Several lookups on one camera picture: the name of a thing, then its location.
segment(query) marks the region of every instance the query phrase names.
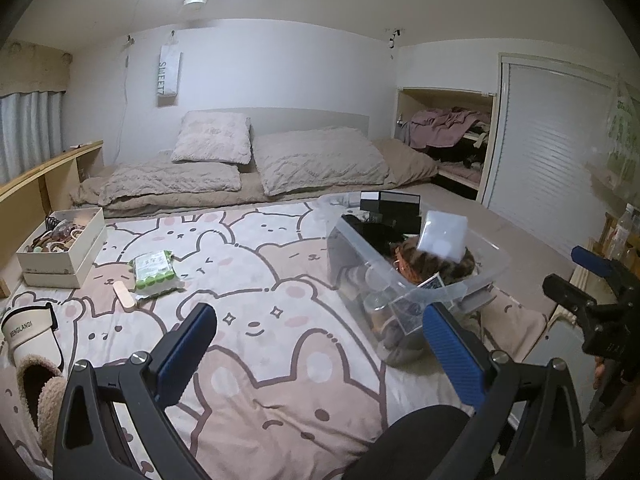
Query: blue curtain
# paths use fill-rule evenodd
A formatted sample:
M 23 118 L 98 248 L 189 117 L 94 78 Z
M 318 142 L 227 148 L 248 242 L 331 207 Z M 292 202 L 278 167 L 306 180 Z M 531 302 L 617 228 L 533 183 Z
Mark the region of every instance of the blue curtain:
M 62 92 L 0 98 L 0 184 L 62 153 Z

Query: brown fuzzy item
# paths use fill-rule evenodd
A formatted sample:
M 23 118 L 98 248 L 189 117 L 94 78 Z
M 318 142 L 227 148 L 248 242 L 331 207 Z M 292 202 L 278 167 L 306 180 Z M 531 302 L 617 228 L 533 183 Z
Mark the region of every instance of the brown fuzzy item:
M 419 251 L 417 249 L 418 240 L 417 236 L 407 238 L 393 248 L 399 264 L 404 268 L 404 272 L 401 274 L 415 285 L 428 280 L 436 272 L 440 273 L 445 285 L 450 285 L 464 280 L 476 268 L 476 261 L 469 249 L 465 250 L 462 260 L 456 264 L 434 254 Z
M 16 370 L 16 374 L 20 402 L 22 403 L 22 407 L 24 409 L 23 413 L 27 413 L 28 415 L 30 415 L 27 416 L 28 428 L 36 435 L 40 447 L 43 447 L 42 435 L 39 431 L 40 425 L 38 423 L 38 416 L 40 415 L 40 400 L 42 399 L 44 404 L 46 405 L 46 407 L 43 405 L 42 413 L 47 413 L 47 421 L 43 421 L 47 432 L 47 442 L 50 442 L 51 440 L 55 442 L 55 431 L 58 424 L 58 419 L 56 417 L 56 424 L 54 425 L 53 429 L 53 437 L 51 438 L 50 418 L 52 417 L 55 406 L 58 407 L 58 414 L 60 413 L 60 404 L 62 404 L 64 388 L 62 388 L 62 396 L 60 396 L 59 401 L 57 400 L 57 398 L 54 398 L 53 395 L 54 392 L 55 396 L 59 394 L 61 384 L 59 379 L 62 379 L 66 384 L 66 380 L 62 377 L 62 372 L 55 364 L 53 364 L 48 359 L 45 359 L 43 356 L 30 354 L 27 355 L 27 357 L 25 357 L 22 361 L 20 361 Z M 45 386 L 48 386 L 48 383 L 53 379 L 56 379 L 56 382 L 52 383 L 49 388 L 46 388 L 47 393 L 45 393 L 43 398 L 42 393 L 45 389 Z
M 42 451 L 51 462 L 56 449 L 56 431 L 62 400 L 65 397 L 66 379 L 53 377 L 47 381 L 38 399 L 38 436 Z

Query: smoke detector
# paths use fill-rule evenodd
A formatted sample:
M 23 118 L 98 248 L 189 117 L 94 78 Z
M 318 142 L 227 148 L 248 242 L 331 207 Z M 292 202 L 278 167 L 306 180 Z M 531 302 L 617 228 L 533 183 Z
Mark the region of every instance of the smoke detector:
M 200 10 L 207 4 L 207 0 L 185 0 L 182 5 L 189 10 Z

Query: bed sheet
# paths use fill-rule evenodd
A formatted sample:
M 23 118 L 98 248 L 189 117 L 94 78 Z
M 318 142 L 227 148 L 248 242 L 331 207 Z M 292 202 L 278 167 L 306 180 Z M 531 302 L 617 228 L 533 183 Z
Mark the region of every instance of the bed sheet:
M 326 279 L 326 233 L 314 202 L 110 224 L 82 288 L 21 286 L 11 300 L 54 303 L 56 338 L 69 364 L 116 364 L 151 350 L 201 301 L 218 332 L 180 403 L 167 409 L 212 478 L 331 479 L 399 417 L 431 404 L 467 411 L 435 358 L 387 368 Z M 170 250 L 185 281 L 124 310 L 112 285 L 127 262 Z M 43 477 L 50 464 L 24 424 L 15 368 L 0 352 L 0 423 Z M 120 421 L 141 470 L 159 478 L 123 406 Z

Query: wooden bed rail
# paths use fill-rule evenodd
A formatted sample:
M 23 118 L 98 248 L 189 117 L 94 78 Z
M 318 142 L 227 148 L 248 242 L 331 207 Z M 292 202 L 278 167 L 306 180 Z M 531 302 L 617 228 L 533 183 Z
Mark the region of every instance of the wooden bed rail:
M 22 271 L 15 256 L 52 211 L 70 209 L 69 193 L 103 166 L 102 141 L 69 150 L 0 186 L 0 298 L 8 298 Z

